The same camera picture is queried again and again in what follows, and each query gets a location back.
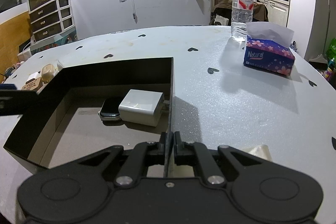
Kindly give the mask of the gold earbuds case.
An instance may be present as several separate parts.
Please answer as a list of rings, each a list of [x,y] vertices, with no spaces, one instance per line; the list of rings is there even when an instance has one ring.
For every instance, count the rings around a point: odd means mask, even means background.
[[[47,64],[41,70],[41,79],[44,84],[49,83],[58,73],[58,69],[52,65]]]

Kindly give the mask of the large white charger cube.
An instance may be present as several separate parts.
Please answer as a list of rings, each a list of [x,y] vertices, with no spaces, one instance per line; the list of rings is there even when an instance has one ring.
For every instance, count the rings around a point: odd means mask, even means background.
[[[124,122],[166,130],[169,112],[165,110],[163,92],[130,89],[118,106]]]

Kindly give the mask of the crumpled white tissue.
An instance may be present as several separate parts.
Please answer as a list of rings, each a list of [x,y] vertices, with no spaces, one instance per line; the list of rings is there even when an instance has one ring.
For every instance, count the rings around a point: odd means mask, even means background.
[[[250,155],[262,158],[264,160],[272,161],[272,157],[269,151],[269,148],[265,144],[255,145],[253,147],[242,148],[243,152],[246,152]]]

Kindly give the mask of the small white charger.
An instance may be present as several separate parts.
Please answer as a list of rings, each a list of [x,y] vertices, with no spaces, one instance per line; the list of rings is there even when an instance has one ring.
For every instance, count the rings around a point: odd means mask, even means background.
[[[37,79],[40,76],[39,72],[35,72],[29,75],[28,79],[26,80],[27,82],[33,80],[33,79]]]

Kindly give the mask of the carved wooden block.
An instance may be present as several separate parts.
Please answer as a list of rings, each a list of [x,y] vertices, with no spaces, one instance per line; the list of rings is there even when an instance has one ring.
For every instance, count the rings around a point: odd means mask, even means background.
[[[44,83],[42,81],[42,78],[38,77],[36,79],[31,79],[28,83],[22,86],[22,90],[40,93],[43,86]]]

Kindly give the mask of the black box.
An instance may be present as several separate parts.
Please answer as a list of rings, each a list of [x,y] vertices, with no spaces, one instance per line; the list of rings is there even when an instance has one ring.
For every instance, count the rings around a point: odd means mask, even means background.
[[[41,104],[19,120],[4,149],[31,173],[60,165],[105,147],[157,140],[170,129],[124,121],[103,122],[98,112],[106,99],[123,100],[130,89],[173,91],[173,59],[133,59],[78,65],[62,69],[40,93]]]

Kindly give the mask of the clear water bottle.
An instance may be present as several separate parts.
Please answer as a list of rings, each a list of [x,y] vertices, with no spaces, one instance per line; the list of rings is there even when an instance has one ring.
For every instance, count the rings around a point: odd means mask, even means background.
[[[232,0],[231,36],[237,42],[247,37],[247,23],[253,19],[254,0]]]

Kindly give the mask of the black smartwatch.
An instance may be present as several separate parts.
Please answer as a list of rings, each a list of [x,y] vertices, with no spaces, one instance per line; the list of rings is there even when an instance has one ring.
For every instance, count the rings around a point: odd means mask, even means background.
[[[118,107],[120,102],[113,99],[106,99],[98,112],[98,115],[102,121],[114,122],[120,120],[120,113]]]

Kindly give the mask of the purple tissue box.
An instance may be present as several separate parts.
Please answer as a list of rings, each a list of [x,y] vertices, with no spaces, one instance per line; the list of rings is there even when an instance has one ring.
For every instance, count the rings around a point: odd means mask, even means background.
[[[290,50],[294,31],[270,22],[247,23],[243,64],[289,76],[295,62]]]

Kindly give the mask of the white drawer cabinet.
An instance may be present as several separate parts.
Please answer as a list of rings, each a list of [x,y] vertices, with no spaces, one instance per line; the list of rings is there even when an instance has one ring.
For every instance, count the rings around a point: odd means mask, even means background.
[[[62,34],[75,26],[71,0],[50,0],[29,12],[36,42]]]

